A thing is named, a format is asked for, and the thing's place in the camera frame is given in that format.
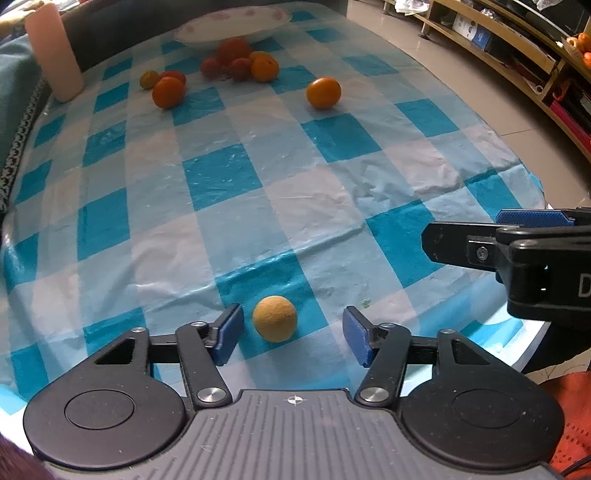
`pink cylinder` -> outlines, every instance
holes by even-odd
[[[45,4],[28,15],[25,30],[41,74],[60,102],[72,100],[84,89],[84,79],[54,4]]]

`mandarin orange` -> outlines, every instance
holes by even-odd
[[[306,98],[314,108],[332,108],[340,100],[340,96],[340,84],[331,77],[314,80],[306,89]]]
[[[152,90],[152,100],[160,108],[173,108],[182,103],[185,93],[183,82],[174,77],[164,77]]]
[[[252,61],[251,75],[257,82],[270,82],[279,75],[279,64],[270,55],[258,55]]]

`blue checkered tablecloth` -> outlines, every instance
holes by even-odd
[[[415,334],[462,330],[510,363],[542,324],[510,318],[482,272],[431,263],[434,220],[489,222],[544,207],[499,137],[424,67],[331,10],[282,6],[291,23],[254,45],[281,65],[270,84],[208,82],[208,55],[172,33],[85,74],[50,100],[27,145],[2,236],[0,382],[29,399],[131,327],[155,335],[240,302],[246,332],[222,374],[240,388],[355,388],[346,305]],[[138,79],[182,70],[184,103],[161,111]],[[308,106],[335,77],[343,97]],[[264,342],[251,312],[290,299],[297,334]],[[157,375],[181,389],[177,366]]]

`small red fruit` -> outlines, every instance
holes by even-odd
[[[217,57],[222,65],[230,65],[236,59],[245,59],[252,53],[252,47],[242,37],[228,38],[217,48]]]
[[[221,77],[223,73],[223,66],[216,57],[209,57],[203,60],[199,69],[208,80],[215,80]]]
[[[249,59],[236,59],[228,67],[228,73],[235,82],[244,82],[251,77],[251,63]]]
[[[178,70],[169,70],[167,72],[161,73],[160,80],[162,80],[164,77],[173,77],[183,82],[183,85],[187,84],[187,77],[185,77],[185,74],[183,72],[180,72]]]

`yellow ball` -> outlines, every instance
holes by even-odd
[[[264,298],[252,312],[252,323],[267,342],[285,342],[297,328],[296,308],[284,297]]]
[[[139,86],[144,90],[151,90],[160,80],[160,74],[153,70],[144,72],[139,78]]]

